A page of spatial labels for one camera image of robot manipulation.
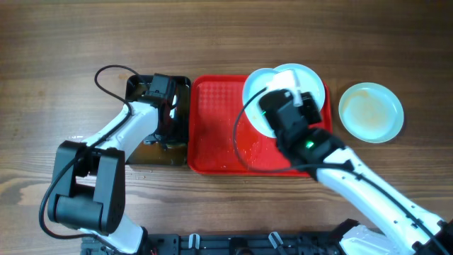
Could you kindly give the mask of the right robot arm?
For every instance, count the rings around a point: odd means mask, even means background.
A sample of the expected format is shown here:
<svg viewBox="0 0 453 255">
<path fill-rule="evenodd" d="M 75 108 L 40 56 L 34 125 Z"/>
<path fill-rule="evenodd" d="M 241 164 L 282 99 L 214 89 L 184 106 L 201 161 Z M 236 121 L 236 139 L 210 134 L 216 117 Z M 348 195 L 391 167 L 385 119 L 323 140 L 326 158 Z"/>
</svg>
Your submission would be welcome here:
<svg viewBox="0 0 453 255">
<path fill-rule="evenodd" d="M 339 138 L 312 126 L 321 116 L 291 69 L 273 71 L 261 92 L 258 104 L 291 167 L 340 194 L 380 229 L 344 222 L 338 227 L 344 254 L 452 253 L 452 223 L 411 202 Z"/>
</svg>

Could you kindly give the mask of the light blue plate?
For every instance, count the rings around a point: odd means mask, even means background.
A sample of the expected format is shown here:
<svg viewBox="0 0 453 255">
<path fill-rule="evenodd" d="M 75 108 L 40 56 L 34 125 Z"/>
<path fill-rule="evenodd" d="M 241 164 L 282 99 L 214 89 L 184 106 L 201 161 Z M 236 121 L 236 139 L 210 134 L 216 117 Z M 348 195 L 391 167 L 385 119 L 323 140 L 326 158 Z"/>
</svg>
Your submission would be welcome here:
<svg viewBox="0 0 453 255">
<path fill-rule="evenodd" d="M 303 92 L 311 93 L 320 111 L 326 99 L 326 92 L 318 74 L 309 67 L 296 63 L 281 64 L 275 68 L 275 71 L 277 72 L 287 70 L 292 70 L 294 72 Z"/>
<path fill-rule="evenodd" d="M 263 115 L 263 111 L 259 106 L 259 100 L 266 93 L 275 90 L 274 87 L 271 87 L 269 89 L 268 83 L 273 80 L 273 77 L 277 73 L 277 70 L 271 68 L 262 68 L 255 70 L 246 78 L 242 91 L 242 101 L 245 105 L 259 91 L 265 89 L 263 93 L 260 93 L 248 104 L 245 109 L 245 114 L 248 121 L 252 124 L 255 130 L 269 138 L 275 138 L 275 133 L 269 126 L 268 121 Z"/>
<path fill-rule="evenodd" d="M 368 143 L 394 139 L 404 125 L 403 106 L 398 97 L 381 84 L 362 82 L 340 97 L 338 114 L 344 128 Z"/>
</svg>

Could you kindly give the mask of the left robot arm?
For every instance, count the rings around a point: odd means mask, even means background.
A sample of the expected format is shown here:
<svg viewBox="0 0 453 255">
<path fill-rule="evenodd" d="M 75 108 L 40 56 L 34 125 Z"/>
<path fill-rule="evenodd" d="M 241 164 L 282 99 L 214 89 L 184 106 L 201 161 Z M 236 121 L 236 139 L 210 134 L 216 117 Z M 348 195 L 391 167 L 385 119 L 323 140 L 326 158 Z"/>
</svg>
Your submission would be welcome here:
<svg viewBox="0 0 453 255">
<path fill-rule="evenodd" d="M 81 142 L 65 141 L 57 149 L 52 182 L 40 206 L 42 230 L 49 219 L 76 230 L 106 254 L 152 254 L 147 230 L 125 214 L 125 166 L 158 164 L 142 145 L 163 151 L 186 150 L 188 100 L 186 76 L 134 74 L 127 80 L 123 109 L 103 129 Z"/>
</svg>

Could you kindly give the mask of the light blue plate bottom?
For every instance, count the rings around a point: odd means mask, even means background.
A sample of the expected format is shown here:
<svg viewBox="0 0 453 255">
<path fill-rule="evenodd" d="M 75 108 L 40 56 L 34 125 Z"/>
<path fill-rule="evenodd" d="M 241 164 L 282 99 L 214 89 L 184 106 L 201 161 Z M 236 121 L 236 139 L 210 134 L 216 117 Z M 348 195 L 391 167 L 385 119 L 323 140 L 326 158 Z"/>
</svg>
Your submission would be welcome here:
<svg viewBox="0 0 453 255">
<path fill-rule="evenodd" d="M 403 106 L 398 97 L 381 84 L 362 82 L 340 97 L 338 114 L 344 128 L 368 143 L 394 139 L 404 125 Z"/>
</svg>

